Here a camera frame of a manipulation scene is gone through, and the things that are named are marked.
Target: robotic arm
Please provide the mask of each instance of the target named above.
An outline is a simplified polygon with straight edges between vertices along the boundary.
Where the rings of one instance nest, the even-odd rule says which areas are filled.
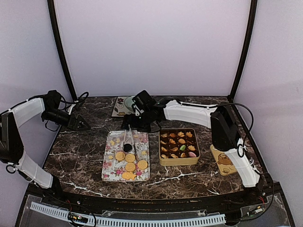
[[[41,188],[50,189],[58,197],[62,195],[59,179],[27,155],[18,129],[40,114],[42,121],[53,121],[74,131],[90,129],[84,119],[81,116],[76,118],[71,110],[69,113],[58,110],[61,97],[57,91],[49,91],[46,95],[34,96],[0,114],[0,161],[7,164],[6,170],[10,174],[18,171],[24,178],[34,181]]]
[[[156,102],[145,90],[133,98],[135,114],[124,117],[123,129],[128,125],[150,132],[151,123],[177,120],[196,123],[212,129],[214,147],[223,151],[236,167],[245,188],[262,187],[262,178],[243,144],[231,108],[222,105],[197,105],[179,100],[162,99]]]

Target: black round object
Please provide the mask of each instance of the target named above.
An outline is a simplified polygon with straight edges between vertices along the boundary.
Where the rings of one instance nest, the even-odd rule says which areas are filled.
[[[124,152],[130,152],[133,149],[133,146],[129,143],[124,144],[123,150]]]

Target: box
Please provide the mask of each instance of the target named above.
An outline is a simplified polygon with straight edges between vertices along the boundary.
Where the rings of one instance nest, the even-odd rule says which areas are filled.
[[[186,147],[184,151],[180,150],[180,148],[183,145],[185,145]],[[162,166],[195,165],[197,164],[199,158],[200,158],[200,151],[196,139],[196,132],[194,129],[160,130],[159,132],[160,165]]]

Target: rectangular tray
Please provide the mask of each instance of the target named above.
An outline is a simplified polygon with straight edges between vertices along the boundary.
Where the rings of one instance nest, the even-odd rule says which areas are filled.
[[[189,138],[188,136],[184,136],[184,137],[179,137],[178,136],[178,132],[182,131],[185,135],[186,132],[191,132],[193,134],[193,137]],[[161,135],[163,135],[164,133],[167,133],[168,136],[166,138],[163,138]],[[176,135],[176,137],[171,137],[170,134],[174,133]],[[170,144],[169,140],[173,139],[175,140],[176,144]],[[181,151],[179,148],[182,146],[182,144],[180,144],[178,142],[179,139],[184,139],[186,141],[185,145],[186,145],[186,150],[185,151]],[[167,145],[163,145],[161,144],[161,140],[166,142]],[[188,149],[188,146],[194,146],[196,148],[196,151],[193,151],[197,157],[188,157],[188,152],[190,152],[191,150]],[[164,147],[165,149],[168,150],[168,152],[163,152],[161,150],[161,147]],[[178,151],[176,152],[170,152],[169,150],[172,149],[173,147],[178,147]],[[180,155],[181,153],[185,152],[187,157],[181,158]],[[165,154],[166,156],[168,156],[169,158],[162,158],[161,154]],[[171,154],[176,154],[179,158],[172,158],[170,155]],[[187,165],[195,165],[198,162],[198,159],[200,158],[200,151],[199,151],[199,146],[198,146],[198,142],[196,140],[196,132],[194,129],[162,129],[159,132],[159,160],[160,160],[160,165],[162,166],[187,166]]]
[[[102,167],[102,180],[103,181],[133,181],[122,178],[122,173],[127,172],[125,160],[117,161],[115,155],[119,151],[123,151],[125,131],[110,131],[107,136],[107,142],[104,153],[103,167]],[[150,155],[149,155],[149,143],[148,133],[133,131],[134,142],[137,150],[137,156],[139,160],[145,160],[148,163],[148,167],[145,170],[140,170],[137,166],[137,160],[134,161],[136,169],[134,174],[136,175],[134,181],[147,181],[151,176],[150,171]],[[130,132],[126,132],[125,144],[132,144]],[[134,149],[127,154],[134,154]]]

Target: white wall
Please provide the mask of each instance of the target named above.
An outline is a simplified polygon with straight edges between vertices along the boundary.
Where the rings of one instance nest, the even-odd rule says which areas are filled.
[[[259,1],[236,95],[255,115],[252,135],[303,227],[303,2]],[[249,116],[242,113],[247,121]]]
[[[77,95],[228,95],[250,0],[56,0]]]
[[[0,113],[33,95],[57,89],[69,98],[55,47],[47,1],[0,1]],[[39,117],[21,128],[26,151],[42,164],[55,133]],[[0,226],[15,225],[27,183],[0,163]]]

